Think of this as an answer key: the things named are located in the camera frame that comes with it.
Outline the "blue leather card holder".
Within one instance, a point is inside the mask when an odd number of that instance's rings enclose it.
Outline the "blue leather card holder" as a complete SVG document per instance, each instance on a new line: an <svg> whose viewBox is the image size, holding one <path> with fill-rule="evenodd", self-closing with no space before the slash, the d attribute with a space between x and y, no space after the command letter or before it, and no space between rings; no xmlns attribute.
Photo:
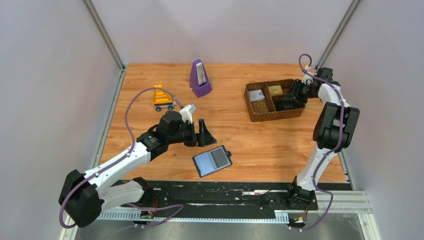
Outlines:
<svg viewBox="0 0 424 240"><path fill-rule="evenodd" d="M233 164L232 153L224 145L202 152L192 157L200 178L227 168Z"/></svg>

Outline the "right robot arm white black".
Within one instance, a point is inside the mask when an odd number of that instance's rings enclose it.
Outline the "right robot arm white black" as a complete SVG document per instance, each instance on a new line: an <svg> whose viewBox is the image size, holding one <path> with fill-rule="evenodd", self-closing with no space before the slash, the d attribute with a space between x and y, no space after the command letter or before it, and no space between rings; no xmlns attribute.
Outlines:
<svg viewBox="0 0 424 240"><path fill-rule="evenodd" d="M307 73L295 80L282 104L286 110L295 110L312 98L320 99L323 109L312 134L313 152L285 195L290 209L304 209L313 201L319 179L337 153L350 145L360 116L360 110L343 98L331 68L322 67L314 76Z"/></svg>

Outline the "dark silver card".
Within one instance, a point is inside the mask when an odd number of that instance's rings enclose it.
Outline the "dark silver card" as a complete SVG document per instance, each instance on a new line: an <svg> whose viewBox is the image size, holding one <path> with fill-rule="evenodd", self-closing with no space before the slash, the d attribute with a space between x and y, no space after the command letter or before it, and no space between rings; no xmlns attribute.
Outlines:
<svg viewBox="0 0 424 240"><path fill-rule="evenodd" d="M284 101L274 101L273 104L277 112L288 110L288 107Z"/></svg>

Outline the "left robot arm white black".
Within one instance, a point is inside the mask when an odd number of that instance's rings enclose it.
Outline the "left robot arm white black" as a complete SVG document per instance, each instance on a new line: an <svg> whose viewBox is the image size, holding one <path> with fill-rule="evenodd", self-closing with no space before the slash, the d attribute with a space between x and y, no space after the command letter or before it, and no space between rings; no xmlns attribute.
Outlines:
<svg viewBox="0 0 424 240"><path fill-rule="evenodd" d="M58 203L59 222L65 229L90 225L104 211L124 204L138 203L142 207L153 201L147 182L139 177L123 185L113 184L132 170L165 153L172 144L186 147L206 147L217 143L205 121L195 124L173 110L167 111L158 124L149 128L131 145L107 162L79 172L69 172L64 180Z"/></svg>

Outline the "white silver card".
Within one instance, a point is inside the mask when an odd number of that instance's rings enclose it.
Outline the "white silver card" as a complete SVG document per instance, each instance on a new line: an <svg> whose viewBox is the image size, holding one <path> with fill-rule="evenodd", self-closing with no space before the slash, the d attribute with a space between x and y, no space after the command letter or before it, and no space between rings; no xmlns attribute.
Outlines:
<svg viewBox="0 0 424 240"><path fill-rule="evenodd" d="M247 92L250 102L261 101L265 99L265 95L261 89L250 90Z"/></svg>

